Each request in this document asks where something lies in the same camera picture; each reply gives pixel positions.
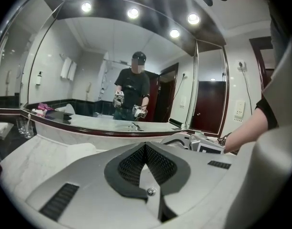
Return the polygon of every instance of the pink cloth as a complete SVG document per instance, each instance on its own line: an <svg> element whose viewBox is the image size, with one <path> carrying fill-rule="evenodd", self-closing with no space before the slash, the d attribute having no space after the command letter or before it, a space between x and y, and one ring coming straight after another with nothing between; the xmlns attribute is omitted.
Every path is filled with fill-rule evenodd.
<svg viewBox="0 0 292 229"><path fill-rule="evenodd" d="M49 107L47 104L43 104L43 103L39 103L38 109L41 109L41 110L54 110L51 107Z"/></svg>

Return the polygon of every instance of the wooden door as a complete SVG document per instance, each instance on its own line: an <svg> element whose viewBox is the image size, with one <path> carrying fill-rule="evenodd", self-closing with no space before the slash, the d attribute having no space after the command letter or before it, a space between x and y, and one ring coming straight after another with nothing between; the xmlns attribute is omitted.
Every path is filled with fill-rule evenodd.
<svg viewBox="0 0 292 229"><path fill-rule="evenodd" d="M223 116L225 82L199 82L191 128L217 134Z"/></svg>

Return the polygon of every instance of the sleeve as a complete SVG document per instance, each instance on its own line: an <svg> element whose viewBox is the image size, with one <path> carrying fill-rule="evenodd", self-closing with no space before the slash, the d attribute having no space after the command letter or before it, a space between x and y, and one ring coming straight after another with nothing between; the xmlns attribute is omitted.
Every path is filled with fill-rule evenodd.
<svg viewBox="0 0 292 229"><path fill-rule="evenodd" d="M278 125L277 120L276 120L274 113L273 113L272 109L270 108L270 106L265 98L262 98L256 104L256 108L259 108L265 114L267 121L268 121L268 130L271 130L271 129L277 127L277 125Z"/></svg>
<svg viewBox="0 0 292 229"><path fill-rule="evenodd" d="M124 83L124 70L122 70L115 82L116 86L123 86Z"/></svg>
<svg viewBox="0 0 292 229"><path fill-rule="evenodd" d="M149 82L149 77L146 75L143 86L142 86L142 97L149 98L149 91L150 91L150 82Z"/></svg>

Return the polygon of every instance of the cup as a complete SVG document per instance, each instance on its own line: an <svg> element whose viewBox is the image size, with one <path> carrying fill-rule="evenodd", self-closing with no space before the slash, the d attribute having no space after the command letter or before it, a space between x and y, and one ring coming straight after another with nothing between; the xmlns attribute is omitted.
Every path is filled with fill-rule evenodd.
<svg viewBox="0 0 292 229"><path fill-rule="evenodd" d="M25 119L19 117L17 118L17 127L18 127L18 131L21 135L24 135L25 130L26 130L26 121Z"/></svg>
<svg viewBox="0 0 292 229"><path fill-rule="evenodd" d="M31 139L34 135L32 123L30 122L29 125L25 127L24 137L26 139Z"/></svg>

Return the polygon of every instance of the man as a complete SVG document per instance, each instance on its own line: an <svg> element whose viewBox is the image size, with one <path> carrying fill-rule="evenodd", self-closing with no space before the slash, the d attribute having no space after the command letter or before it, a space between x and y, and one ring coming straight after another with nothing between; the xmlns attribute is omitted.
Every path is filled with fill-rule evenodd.
<svg viewBox="0 0 292 229"><path fill-rule="evenodd" d="M276 63L280 62L290 40L290 34L279 17L274 5L269 2L271 15L271 37ZM266 99L256 104L256 109L249 120L225 137L225 153L238 150L243 144L256 141L261 134L275 128L277 121Z"/></svg>
<svg viewBox="0 0 292 229"><path fill-rule="evenodd" d="M124 92L124 103L116 108L115 120L134 121L136 118L132 111L134 105L141 106L146 111L149 102L149 77L144 72L146 55L135 52L132 56L131 68L123 69L116 82L116 92Z"/></svg>

